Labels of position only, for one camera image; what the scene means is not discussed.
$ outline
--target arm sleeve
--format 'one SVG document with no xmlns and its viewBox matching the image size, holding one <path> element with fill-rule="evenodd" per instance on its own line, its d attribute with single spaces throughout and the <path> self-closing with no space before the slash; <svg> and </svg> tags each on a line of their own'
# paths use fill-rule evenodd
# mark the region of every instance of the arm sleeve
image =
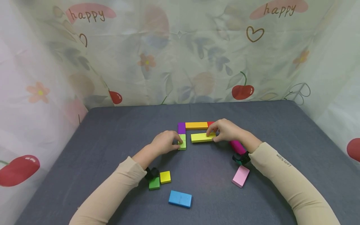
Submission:
<svg viewBox="0 0 360 225">
<path fill-rule="evenodd" d="M 298 225 L 340 224 L 318 190 L 269 144 L 262 143 L 249 156 L 290 204 Z"/>
<path fill-rule="evenodd" d="M 105 225 L 128 192 L 146 175 L 128 157 L 79 207 L 69 225 Z"/>
</svg>

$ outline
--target pink block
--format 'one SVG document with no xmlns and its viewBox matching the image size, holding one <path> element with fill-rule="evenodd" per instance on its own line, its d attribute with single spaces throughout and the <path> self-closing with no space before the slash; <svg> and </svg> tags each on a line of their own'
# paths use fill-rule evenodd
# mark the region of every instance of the pink block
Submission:
<svg viewBox="0 0 360 225">
<path fill-rule="evenodd" d="M 177 123 L 177 133 L 186 134 L 185 123 Z"/>
<path fill-rule="evenodd" d="M 236 184 L 239 188 L 244 186 L 247 176 L 249 175 L 250 170 L 244 166 L 239 166 L 238 171 L 236 172 L 233 183 Z"/>
<path fill-rule="evenodd" d="M 236 153 L 240 155 L 246 153 L 246 150 L 239 141 L 230 141 L 230 144 Z"/>
</svg>

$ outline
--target dark green block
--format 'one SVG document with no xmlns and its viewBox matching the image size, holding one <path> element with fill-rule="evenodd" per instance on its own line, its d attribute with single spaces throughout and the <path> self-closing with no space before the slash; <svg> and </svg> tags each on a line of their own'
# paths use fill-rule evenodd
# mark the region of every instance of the dark green block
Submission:
<svg viewBox="0 0 360 225">
<path fill-rule="evenodd" d="M 149 190 L 160 189 L 160 178 L 156 177 L 149 182 Z"/>
</svg>

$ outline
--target curtain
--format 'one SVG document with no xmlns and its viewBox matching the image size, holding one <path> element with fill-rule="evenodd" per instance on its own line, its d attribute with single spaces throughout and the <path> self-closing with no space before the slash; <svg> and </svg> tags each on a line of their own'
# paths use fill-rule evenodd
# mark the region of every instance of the curtain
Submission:
<svg viewBox="0 0 360 225">
<path fill-rule="evenodd" d="M 6 1 L 0 225 L 94 107 L 294 100 L 357 163 L 355 2 Z"/>
</svg>

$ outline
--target red block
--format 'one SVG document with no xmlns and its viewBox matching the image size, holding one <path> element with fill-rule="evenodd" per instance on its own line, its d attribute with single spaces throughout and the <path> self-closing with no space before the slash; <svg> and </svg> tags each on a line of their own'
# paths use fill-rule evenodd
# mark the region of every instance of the red block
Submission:
<svg viewBox="0 0 360 225">
<path fill-rule="evenodd" d="M 208 123 L 207 123 L 207 127 L 210 127 L 210 125 L 213 124 L 213 123 L 214 123 L 214 121 L 208 122 Z"/>
</svg>

